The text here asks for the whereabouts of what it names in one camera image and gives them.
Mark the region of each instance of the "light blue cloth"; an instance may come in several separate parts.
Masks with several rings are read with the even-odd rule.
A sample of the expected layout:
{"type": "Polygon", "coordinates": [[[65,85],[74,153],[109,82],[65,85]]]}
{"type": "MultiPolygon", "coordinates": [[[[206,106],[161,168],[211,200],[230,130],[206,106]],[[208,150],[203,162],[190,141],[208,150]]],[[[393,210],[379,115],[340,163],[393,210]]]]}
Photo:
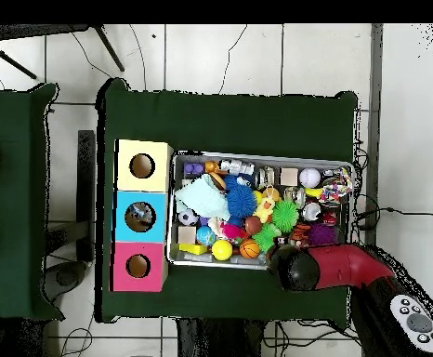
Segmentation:
{"type": "Polygon", "coordinates": [[[208,174],[203,174],[190,185],[176,191],[176,200],[178,213],[190,208],[204,218],[221,218],[225,221],[230,218],[227,199],[208,174]]]}

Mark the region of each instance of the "green table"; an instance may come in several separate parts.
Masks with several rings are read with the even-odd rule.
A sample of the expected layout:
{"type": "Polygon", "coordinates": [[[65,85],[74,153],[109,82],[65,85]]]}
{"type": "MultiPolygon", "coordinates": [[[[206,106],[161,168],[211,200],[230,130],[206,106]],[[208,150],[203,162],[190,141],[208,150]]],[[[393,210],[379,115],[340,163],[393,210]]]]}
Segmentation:
{"type": "Polygon", "coordinates": [[[171,265],[161,293],[110,292],[112,160],[115,139],[144,139],[167,142],[174,150],[352,162],[356,106],[351,92],[336,98],[138,93],[121,79],[109,80],[97,100],[98,206],[104,206],[97,216],[104,221],[97,234],[97,256],[103,257],[98,318],[332,319],[345,327],[345,287],[290,294],[264,271],[171,265]]]}
{"type": "Polygon", "coordinates": [[[0,317],[58,319],[42,293],[46,106],[56,86],[0,91],[0,317]]]}

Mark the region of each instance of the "green spiky ball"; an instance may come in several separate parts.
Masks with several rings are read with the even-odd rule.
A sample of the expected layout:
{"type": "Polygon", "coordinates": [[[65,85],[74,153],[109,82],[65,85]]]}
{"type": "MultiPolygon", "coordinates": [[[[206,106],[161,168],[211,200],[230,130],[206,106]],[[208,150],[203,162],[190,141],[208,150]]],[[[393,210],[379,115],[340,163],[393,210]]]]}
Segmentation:
{"type": "Polygon", "coordinates": [[[291,231],[298,218],[297,205],[290,200],[277,202],[272,211],[272,223],[282,232],[291,231]]]}
{"type": "Polygon", "coordinates": [[[280,235],[281,232],[276,226],[272,223],[264,223],[261,227],[261,231],[258,234],[253,235],[253,239],[256,241],[259,249],[266,253],[274,245],[274,238],[279,237],[280,235]]]}

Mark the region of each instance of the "blue box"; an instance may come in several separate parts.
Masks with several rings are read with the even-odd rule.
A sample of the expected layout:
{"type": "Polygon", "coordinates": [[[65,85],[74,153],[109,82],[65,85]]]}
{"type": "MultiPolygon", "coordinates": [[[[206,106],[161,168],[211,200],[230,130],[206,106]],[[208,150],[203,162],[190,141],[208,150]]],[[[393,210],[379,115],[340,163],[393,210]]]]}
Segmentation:
{"type": "Polygon", "coordinates": [[[163,243],[167,220],[167,193],[117,191],[116,242],[163,243]],[[125,211],[133,203],[147,203],[155,212],[153,226],[143,232],[129,229],[125,223],[125,211]]]}

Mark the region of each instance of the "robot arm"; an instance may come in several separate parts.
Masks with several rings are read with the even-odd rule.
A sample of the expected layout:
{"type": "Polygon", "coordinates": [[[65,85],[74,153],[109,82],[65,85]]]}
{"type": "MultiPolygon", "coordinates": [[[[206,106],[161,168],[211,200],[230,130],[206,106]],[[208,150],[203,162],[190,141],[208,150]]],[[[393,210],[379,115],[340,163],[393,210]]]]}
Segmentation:
{"type": "Polygon", "coordinates": [[[350,286],[351,314],[366,357],[433,357],[433,321],[393,271],[355,245],[273,246],[269,271],[289,291],[350,286]]]}

